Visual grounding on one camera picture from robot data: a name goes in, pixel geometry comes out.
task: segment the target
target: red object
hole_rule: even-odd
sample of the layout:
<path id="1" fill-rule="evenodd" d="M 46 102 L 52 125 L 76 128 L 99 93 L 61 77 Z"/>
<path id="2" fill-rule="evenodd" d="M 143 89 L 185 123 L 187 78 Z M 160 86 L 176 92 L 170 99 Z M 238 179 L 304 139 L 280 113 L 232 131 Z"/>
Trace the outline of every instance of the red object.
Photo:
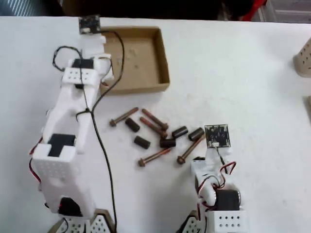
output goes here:
<path id="1" fill-rule="evenodd" d="M 31 166 L 31 161 L 32 160 L 33 159 L 31 158 L 30 161 L 29 161 L 29 170 L 33 174 L 33 176 L 38 180 L 38 182 L 41 183 L 40 177 L 35 173 L 35 171 L 33 170 L 32 166 Z"/>
<path id="2" fill-rule="evenodd" d="M 242 17 L 242 21 L 251 21 L 252 17 L 256 13 L 256 11 L 261 7 L 267 4 L 268 0 L 255 0 L 252 6 L 252 9 Z"/>

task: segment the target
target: black rubber cylinder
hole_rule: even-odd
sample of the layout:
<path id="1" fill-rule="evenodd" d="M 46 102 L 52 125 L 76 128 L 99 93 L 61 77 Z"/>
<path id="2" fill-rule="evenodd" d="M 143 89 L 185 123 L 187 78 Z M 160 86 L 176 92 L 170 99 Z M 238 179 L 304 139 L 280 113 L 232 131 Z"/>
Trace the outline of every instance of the black rubber cylinder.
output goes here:
<path id="1" fill-rule="evenodd" d="M 161 148 L 169 148 L 169 147 L 175 147 L 176 146 L 176 140 L 175 139 L 160 139 L 160 147 Z"/>
<path id="2" fill-rule="evenodd" d="M 140 129 L 140 126 L 131 118 L 126 119 L 125 123 L 133 132 L 138 132 L 138 130 Z"/>
<path id="3" fill-rule="evenodd" d="M 195 131 L 193 131 L 192 133 L 190 133 L 188 135 L 188 138 L 190 139 L 190 141 L 195 142 L 200 137 L 202 137 L 203 134 L 204 134 L 204 130 L 202 128 L 199 128 L 199 129 L 196 129 Z"/>
<path id="4" fill-rule="evenodd" d="M 175 130 L 172 132 L 172 137 L 173 138 L 179 138 L 182 135 L 185 135 L 188 133 L 188 129 L 186 126 L 180 127 L 179 129 Z"/>
<path id="5" fill-rule="evenodd" d="M 145 149 L 148 149 L 150 147 L 150 142 L 139 136 L 136 136 L 136 138 L 134 139 L 134 143 Z"/>

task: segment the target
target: screw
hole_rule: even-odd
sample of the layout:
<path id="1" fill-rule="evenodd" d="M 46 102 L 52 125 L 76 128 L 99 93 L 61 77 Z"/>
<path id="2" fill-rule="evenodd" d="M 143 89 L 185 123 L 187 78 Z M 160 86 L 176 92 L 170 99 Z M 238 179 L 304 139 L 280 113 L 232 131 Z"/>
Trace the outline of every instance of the screw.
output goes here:
<path id="1" fill-rule="evenodd" d="M 194 150 L 194 148 L 196 148 L 196 146 L 203 140 L 205 139 L 205 135 L 203 135 L 202 137 L 200 137 L 197 141 L 195 141 L 189 148 L 188 150 L 186 150 L 186 152 L 182 155 L 182 156 L 178 156 L 177 158 L 177 162 L 179 164 L 184 164 L 186 162 L 186 158 L 188 157 L 188 155 Z"/>
<path id="2" fill-rule="evenodd" d="M 138 111 L 138 108 L 136 107 L 136 108 L 133 108 L 130 111 L 124 113 L 122 116 L 119 116 L 116 119 L 111 119 L 111 121 L 109 122 L 110 126 L 116 127 L 118 122 L 126 119 L 128 116 L 130 116 L 131 114 L 133 114 L 133 113 L 135 113 L 137 111 Z"/>
<path id="3" fill-rule="evenodd" d="M 166 138 L 167 137 L 167 133 L 162 131 L 160 128 L 158 128 L 157 126 L 155 126 L 153 123 L 151 123 L 150 121 L 148 121 L 146 118 L 144 117 L 140 117 L 139 118 L 140 121 L 142 123 L 144 123 L 145 125 L 147 125 L 150 129 L 152 129 L 154 132 L 156 132 L 157 134 L 159 134 L 162 138 Z"/>
<path id="4" fill-rule="evenodd" d="M 155 154 L 153 154 L 153 155 L 151 155 L 151 156 L 149 156 L 149 157 L 147 157 L 145 159 L 140 159 L 138 161 L 138 165 L 139 166 L 146 166 L 146 163 L 148 163 L 148 162 L 150 162 L 150 161 L 160 157 L 163 154 L 167 154 L 170 151 L 171 151 L 171 148 L 167 148 L 167 149 L 161 150 L 160 152 L 155 153 Z"/>
<path id="5" fill-rule="evenodd" d="M 150 112 L 148 112 L 146 109 L 143 108 L 141 111 L 151 120 L 153 120 L 157 125 L 159 125 L 162 130 L 166 131 L 169 128 L 169 125 L 167 123 L 163 123 L 158 118 L 156 118 L 154 115 L 152 115 Z"/>

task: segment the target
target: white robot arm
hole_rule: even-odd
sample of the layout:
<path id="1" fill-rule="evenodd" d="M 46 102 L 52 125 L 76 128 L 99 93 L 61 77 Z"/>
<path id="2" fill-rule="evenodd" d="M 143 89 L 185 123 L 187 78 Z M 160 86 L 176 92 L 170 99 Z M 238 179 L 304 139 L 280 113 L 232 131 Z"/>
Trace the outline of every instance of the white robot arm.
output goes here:
<path id="1" fill-rule="evenodd" d="M 113 79 L 113 72 L 110 54 L 104 52 L 105 37 L 101 34 L 80 37 L 83 59 L 70 60 L 65 68 L 58 100 L 48 112 L 42 140 L 31 152 L 39 176 L 39 190 L 52 213 L 91 219 L 95 206 L 77 155 L 85 151 L 86 135 L 92 123 L 90 113 L 84 112 L 87 107 L 92 109 L 100 84 Z M 79 123 L 76 135 L 55 131 L 67 114 L 76 116 Z"/>
<path id="2" fill-rule="evenodd" d="M 236 162 L 227 162 L 230 139 L 227 125 L 205 126 L 205 158 L 191 162 L 198 194 L 197 211 L 189 215 L 179 233 L 247 233 L 247 215 L 241 192 L 232 178 Z"/>

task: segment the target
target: white table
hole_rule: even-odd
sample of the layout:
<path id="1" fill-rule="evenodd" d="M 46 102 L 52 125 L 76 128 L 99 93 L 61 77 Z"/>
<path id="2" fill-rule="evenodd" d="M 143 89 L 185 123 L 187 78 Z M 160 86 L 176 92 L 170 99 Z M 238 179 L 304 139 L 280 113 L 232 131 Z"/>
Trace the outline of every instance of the white table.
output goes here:
<path id="1" fill-rule="evenodd" d="M 311 79 L 296 74 L 292 57 L 311 36 L 311 25 L 115 18 L 102 19 L 102 25 L 159 26 L 171 77 L 164 93 L 106 97 L 96 112 L 112 165 L 119 232 L 174 232 L 196 204 L 190 159 L 176 165 L 190 144 L 186 137 L 140 169 L 137 160 L 158 150 L 156 135 L 142 126 L 139 135 L 152 141 L 144 150 L 133 144 L 135 134 L 124 123 L 108 126 L 134 106 L 154 112 L 170 129 L 228 124 L 250 232 L 308 232 L 311 127 L 303 97 L 311 94 Z M 42 233 L 58 216 L 43 205 L 27 152 L 59 92 L 53 52 L 78 45 L 77 18 L 2 17 L 0 28 L 0 232 Z M 112 214 L 106 164 L 93 130 L 87 147 L 81 159 L 96 205 Z M 205 151 L 201 143 L 190 157 Z"/>

